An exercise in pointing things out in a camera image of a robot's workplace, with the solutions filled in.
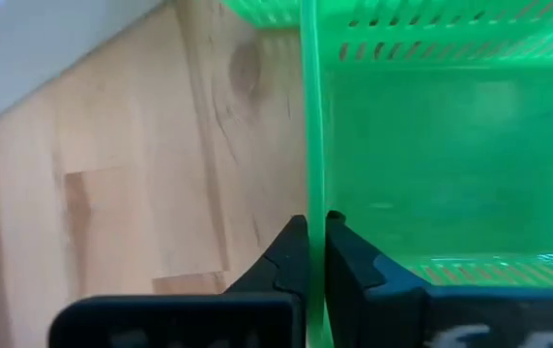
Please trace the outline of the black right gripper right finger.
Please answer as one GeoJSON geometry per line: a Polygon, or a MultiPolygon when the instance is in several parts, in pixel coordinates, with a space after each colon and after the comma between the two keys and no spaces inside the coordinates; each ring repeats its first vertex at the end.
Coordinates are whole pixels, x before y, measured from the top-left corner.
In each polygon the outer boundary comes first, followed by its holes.
{"type": "Polygon", "coordinates": [[[326,219],[325,269],[334,346],[422,346],[427,282],[351,230],[337,211],[326,219]]]}

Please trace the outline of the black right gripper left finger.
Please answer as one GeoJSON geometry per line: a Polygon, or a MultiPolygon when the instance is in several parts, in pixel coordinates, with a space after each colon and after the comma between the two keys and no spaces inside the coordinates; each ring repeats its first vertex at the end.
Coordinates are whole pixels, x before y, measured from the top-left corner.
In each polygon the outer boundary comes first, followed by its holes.
{"type": "Polygon", "coordinates": [[[292,216],[264,253],[225,292],[283,292],[307,298],[306,218],[292,216]]]}

